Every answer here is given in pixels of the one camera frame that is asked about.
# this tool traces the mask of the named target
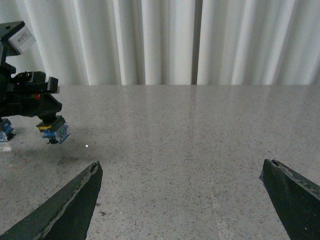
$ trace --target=curtain fold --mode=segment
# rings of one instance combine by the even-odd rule
[[[2,0],[37,42],[8,57],[60,85],[189,85],[198,0]],[[203,0],[197,84],[320,82],[319,0]]]

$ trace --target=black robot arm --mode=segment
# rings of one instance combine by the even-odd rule
[[[70,134],[62,116],[56,116],[62,104],[51,94],[59,93],[58,79],[41,71],[22,72],[15,77],[14,66],[6,63],[8,56],[25,52],[35,38],[23,21],[0,24],[0,142],[6,142],[14,134],[8,116],[38,116],[42,122],[37,125],[48,143],[62,143]]]

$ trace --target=speckled gray countertop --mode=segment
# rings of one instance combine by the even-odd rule
[[[63,144],[47,145],[36,117],[9,118],[0,233],[97,160],[91,240],[288,240],[259,180],[264,159],[320,185],[319,86],[69,86],[55,97],[72,132]]]

